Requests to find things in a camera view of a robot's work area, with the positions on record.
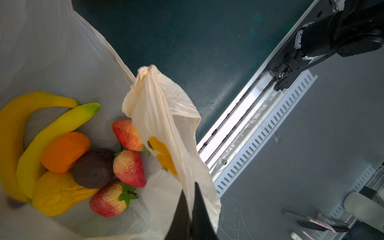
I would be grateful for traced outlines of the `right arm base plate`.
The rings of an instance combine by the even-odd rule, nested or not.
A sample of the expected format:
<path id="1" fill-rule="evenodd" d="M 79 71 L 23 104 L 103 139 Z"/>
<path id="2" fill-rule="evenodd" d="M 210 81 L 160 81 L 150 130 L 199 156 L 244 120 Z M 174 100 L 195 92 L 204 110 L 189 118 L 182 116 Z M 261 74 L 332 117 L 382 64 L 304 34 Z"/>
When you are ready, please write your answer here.
<path id="1" fill-rule="evenodd" d="M 338 18 L 329 16 L 298 28 L 269 63 L 276 92 L 288 89 L 295 81 L 294 77 L 336 54 L 338 25 Z"/>

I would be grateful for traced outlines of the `cream banana print plastic bag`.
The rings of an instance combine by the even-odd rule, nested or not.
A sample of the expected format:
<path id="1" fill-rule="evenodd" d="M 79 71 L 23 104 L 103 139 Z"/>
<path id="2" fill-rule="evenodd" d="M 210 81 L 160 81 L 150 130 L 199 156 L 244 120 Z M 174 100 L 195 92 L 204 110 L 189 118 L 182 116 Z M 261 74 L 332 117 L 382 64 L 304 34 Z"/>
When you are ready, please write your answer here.
<path id="1" fill-rule="evenodd" d="M 141 136 L 155 134 L 166 144 L 180 173 L 174 177 L 150 157 L 144 198 L 110 220 L 97 217 L 85 202 L 54 218 L 32 206 L 10 209 L 1 199 L 1 239 L 162 240 L 181 192 L 193 206 L 194 183 L 211 226 L 218 229 L 221 201 L 197 151 L 201 116 L 191 99 L 155 66 L 134 75 L 71 1 L 1 1 L 1 106 L 34 91 L 99 103 L 100 112 L 81 127 L 99 145 L 116 148 L 107 125 L 124 114 L 133 116 Z"/>

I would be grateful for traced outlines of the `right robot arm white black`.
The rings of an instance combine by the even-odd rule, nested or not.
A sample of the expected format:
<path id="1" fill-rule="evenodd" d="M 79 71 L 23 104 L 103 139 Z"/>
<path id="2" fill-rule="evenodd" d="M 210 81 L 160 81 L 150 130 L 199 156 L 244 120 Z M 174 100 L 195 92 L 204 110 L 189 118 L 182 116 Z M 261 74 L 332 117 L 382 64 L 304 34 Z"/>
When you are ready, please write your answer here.
<path id="1" fill-rule="evenodd" d="M 303 25 L 295 37 L 295 49 L 304 60 L 332 51 L 350 57 L 383 46 L 383 1 L 345 1 L 342 11 Z"/>

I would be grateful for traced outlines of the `red strawberry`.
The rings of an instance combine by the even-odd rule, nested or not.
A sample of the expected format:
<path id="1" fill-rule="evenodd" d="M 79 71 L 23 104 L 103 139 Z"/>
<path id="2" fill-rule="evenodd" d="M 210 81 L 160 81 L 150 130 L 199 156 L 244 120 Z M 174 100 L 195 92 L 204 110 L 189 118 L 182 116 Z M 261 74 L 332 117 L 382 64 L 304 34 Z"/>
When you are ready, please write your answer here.
<path id="1" fill-rule="evenodd" d="M 123 213 L 132 200 L 139 198 L 136 188 L 119 180 L 104 186 L 90 200 L 90 208 L 104 218 L 115 217 Z"/>

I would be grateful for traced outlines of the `yellow pear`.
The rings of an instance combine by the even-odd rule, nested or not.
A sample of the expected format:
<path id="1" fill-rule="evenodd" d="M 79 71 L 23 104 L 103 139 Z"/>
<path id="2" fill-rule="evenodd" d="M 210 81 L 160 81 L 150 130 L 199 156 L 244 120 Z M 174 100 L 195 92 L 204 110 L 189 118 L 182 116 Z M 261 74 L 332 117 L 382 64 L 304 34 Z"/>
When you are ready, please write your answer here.
<path id="1" fill-rule="evenodd" d="M 77 184 L 71 172 L 58 174 L 48 171 L 36 183 L 32 205 L 42 214 L 55 217 L 98 191 L 99 189 L 87 189 Z"/>

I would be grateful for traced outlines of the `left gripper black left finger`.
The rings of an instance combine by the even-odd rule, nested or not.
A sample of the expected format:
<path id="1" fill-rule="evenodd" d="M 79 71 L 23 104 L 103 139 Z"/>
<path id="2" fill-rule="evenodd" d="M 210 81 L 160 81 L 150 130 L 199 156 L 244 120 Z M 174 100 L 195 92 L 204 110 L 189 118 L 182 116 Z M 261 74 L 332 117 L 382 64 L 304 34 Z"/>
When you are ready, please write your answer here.
<path id="1" fill-rule="evenodd" d="M 165 240 L 189 240 L 190 238 L 191 220 L 187 200 L 184 192 L 182 191 L 171 227 L 165 237 Z"/>

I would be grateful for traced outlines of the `dark purple plum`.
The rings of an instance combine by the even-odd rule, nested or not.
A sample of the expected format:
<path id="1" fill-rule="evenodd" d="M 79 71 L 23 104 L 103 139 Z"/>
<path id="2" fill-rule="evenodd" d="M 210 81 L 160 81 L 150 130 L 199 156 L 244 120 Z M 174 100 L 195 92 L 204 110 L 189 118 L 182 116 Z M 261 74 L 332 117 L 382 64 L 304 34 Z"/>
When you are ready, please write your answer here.
<path id="1" fill-rule="evenodd" d="M 101 189 L 115 176 L 115 154 L 109 149 L 96 149 L 82 155 L 73 167 L 75 182 L 87 189 Z"/>

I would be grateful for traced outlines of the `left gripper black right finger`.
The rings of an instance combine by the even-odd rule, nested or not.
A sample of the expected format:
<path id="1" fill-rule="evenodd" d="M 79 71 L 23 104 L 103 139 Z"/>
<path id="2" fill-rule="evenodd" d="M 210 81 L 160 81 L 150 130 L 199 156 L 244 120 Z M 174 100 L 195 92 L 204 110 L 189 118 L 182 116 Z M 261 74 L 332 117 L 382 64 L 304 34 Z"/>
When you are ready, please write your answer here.
<path id="1" fill-rule="evenodd" d="M 200 186 L 197 182 L 195 182 L 191 240 L 218 240 L 217 234 L 211 224 Z"/>

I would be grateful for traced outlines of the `red apple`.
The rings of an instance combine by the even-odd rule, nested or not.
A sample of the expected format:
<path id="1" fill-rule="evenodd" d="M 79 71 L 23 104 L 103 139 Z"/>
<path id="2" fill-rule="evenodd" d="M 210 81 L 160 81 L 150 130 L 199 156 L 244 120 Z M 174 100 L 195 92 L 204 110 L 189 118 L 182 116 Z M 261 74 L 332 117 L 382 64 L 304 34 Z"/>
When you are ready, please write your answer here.
<path id="1" fill-rule="evenodd" d="M 118 153 L 114 159 L 113 172 L 119 180 L 134 188 L 142 189 L 146 186 L 142 157 L 138 152 L 125 149 Z"/>
<path id="2" fill-rule="evenodd" d="M 132 120 L 119 120 L 112 124 L 113 132 L 123 147 L 131 151 L 142 152 L 144 144 Z"/>

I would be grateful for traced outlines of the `orange tangerine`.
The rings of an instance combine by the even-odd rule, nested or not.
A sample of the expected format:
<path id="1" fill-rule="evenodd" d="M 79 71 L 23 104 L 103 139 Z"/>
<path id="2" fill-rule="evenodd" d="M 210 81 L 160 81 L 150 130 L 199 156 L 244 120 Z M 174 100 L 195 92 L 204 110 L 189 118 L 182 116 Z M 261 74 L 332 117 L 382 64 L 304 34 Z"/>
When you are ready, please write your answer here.
<path id="1" fill-rule="evenodd" d="M 90 147 L 91 141 L 84 134 L 66 133 L 49 144 L 40 160 L 49 171 L 58 174 L 66 173 Z"/>

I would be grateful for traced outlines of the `yellow banana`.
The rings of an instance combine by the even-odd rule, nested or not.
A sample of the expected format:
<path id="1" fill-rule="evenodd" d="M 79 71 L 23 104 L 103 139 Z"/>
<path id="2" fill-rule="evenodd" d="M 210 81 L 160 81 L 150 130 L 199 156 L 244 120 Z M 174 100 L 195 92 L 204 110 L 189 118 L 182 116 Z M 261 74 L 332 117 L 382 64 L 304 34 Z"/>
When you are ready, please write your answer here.
<path id="1" fill-rule="evenodd" d="M 75 107 L 62 114 L 36 135 L 20 157 L 16 171 L 19 187 L 27 198 L 33 198 L 35 185 L 45 172 L 45 168 L 41 164 L 43 151 L 56 138 L 72 132 L 88 122 L 100 108 L 99 103 L 88 103 Z"/>
<path id="2" fill-rule="evenodd" d="M 13 200 L 26 203 L 19 188 L 16 170 L 24 153 L 26 124 L 35 111 L 52 107 L 75 108 L 77 100 L 46 92 L 32 92 L 15 98 L 1 109 L 1 181 L 5 193 Z"/>

